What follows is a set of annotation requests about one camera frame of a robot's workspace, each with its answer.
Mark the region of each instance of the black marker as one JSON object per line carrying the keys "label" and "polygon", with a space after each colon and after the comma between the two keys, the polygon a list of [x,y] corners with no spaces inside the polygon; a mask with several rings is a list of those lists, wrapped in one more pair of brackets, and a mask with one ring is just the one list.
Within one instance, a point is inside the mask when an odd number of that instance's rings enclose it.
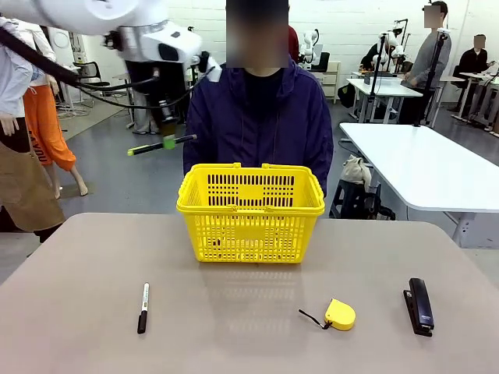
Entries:
{"label": "black marker", "polygon": [[149,306],[149,284],[145,283],[143,286],[142,312],[140,312],[139,316],[139,326],[137,327],[137,333],[146,332],[148,306]]}

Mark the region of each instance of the mannequin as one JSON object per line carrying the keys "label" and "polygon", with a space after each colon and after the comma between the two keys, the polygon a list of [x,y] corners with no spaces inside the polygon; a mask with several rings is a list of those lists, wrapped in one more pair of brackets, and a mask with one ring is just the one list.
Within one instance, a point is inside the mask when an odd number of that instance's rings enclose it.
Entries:
{"label": "mannequin", "polygon": [[[20,37],[17,25],[0,17],[0,26]],[[29,62],[0,44],[0,203],[14,224],[44,242],[64,222],[43,169],[30,145],[23,95],[35,75]]]}
{"label": "mannequin", "polygon": [[[41,28],[32,23],[20,20],[17,22],[21,39],[33,49],[38,47],[45,57],[55,61],[55,53]],[[26,122],[30,130],[31,142],[38,160],[51,179],[55,198],[58,199],[61,195],[61,182],[55,173],[53,161],[61,169],[71,173],[78,185],[80,195],[85,196],[88,188],[76,168],[76,157],[65,143],[58,122],[54,100],[54,95],[57,93],[58,85],[54,77],[42,76],[31,82],[30,89],[24,94]]]}

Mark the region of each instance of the white table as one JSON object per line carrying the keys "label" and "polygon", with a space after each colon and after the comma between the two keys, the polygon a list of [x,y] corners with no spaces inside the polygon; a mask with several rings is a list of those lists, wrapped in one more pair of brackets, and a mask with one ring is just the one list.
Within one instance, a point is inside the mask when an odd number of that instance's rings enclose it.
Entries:
{"label": "white table", "polygon": [[444,91],[447,85],[452,82],[464,82],[465,79],[458,78],[457,76],[442,76],[440,78],[440,84],[438,85],[437,92],[435,92],[430,106],[430,113],[432,114],[430,126],[432,129],[435,128],[435,121],[437,120],[438,112],[440,111],[442,104],[442,97],[444,96]]}
{"label": "white table", "polygon": [[462,98],[461,108],[459,109],[459,114],[458,115],[452,115],[452,117],[455,118],[455,119],[458,119],[459,121],[469,122],[466,118],[462,117],[462,113],[465,110],[466,101],[468,100],[469,90],[471,89],[471,85],[473,83],[478,83],[478,82],[480,82],[482,80],[490,80],[492,77],[489,76],[489,75],[487,75],[487,74],[482,74],[482,73],[476,74],[474,72],[460,72],[459,75],[461,75],[461,76],[468,76],[469,77],[469,79],[468,79],[468,86],[466,87],[465,94],[464,94],[464,96]]}
{"label": "white table", "polygon": [[[387,109],[384,113],[383,123],[388,123],[390,119],[390,111],[393,106],[394,99],[396,97],[401,98],[400,103],[398,105],[397,112],[400,114],[400,109],[402,108],[402,104],[404,102],[405,97],[422,97],[423,94],[411,90],[403,85],[390,85],[383,83],[384,78],[378,78],[376,81],[376,88],[374,90],[376,97],[387,97]],[[366,121],[366,112],[367,112],[367,101],[368,97],[371,93],[372,86],[364,83],[364,79],[347,79],[347,81],[352,84],[356,88],[356,92],[362,93],[362,106],[359,113],[359,122]],[[371,122],[374,120],[374,106],[371,111]]]}
{"label": "white table", "polygon": [[[122,80],[125,84],[130,83],[130,75],[125,72],[123,74],[119,74],[117,76],[113,76],[112,79],[117,79],[117,80]],[[128,102],[129,105],[134,105],[133,101],[133,90],[131,88],[126,89],[126,96],[128,97]],[[134,117],[134,111],[132,108],[128,110],[128,113],[130,115],[130,119],[132,120],[128,125],[126,125],[127,129],[131,129],[135,125],[135,117]]]}
{"label": "white table", "polygon": [[459,212],[461,245],[477,213],[499,213],[499,167],[427,127],[342,123],[341,129],[400,199],[415,210]]}

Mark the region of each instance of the beige apron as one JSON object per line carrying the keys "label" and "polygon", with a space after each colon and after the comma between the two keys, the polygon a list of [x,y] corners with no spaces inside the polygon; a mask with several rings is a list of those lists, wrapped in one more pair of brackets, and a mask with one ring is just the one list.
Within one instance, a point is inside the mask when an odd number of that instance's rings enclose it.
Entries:
{"label": "beige apron", "polygon": [[0,142],[0,204],[24,231],[45,230],[65,221],[33,147],[29,153],[19,153]]}

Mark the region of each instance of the navy jacket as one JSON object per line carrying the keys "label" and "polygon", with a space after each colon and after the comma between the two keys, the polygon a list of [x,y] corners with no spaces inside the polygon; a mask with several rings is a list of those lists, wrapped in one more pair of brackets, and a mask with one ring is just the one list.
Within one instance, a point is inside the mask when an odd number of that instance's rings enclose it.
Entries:
{"label": "navy jacket", "polygon": [[187,115],[187,134],[197,140],[184,145],[184,173],[195,164],[301,165],[312,170],[325,195],[333,136],[319,83],[289,58],[271,108],[263,121],[252,115],[243,69],[224,67],[218,83],[203,79]]}

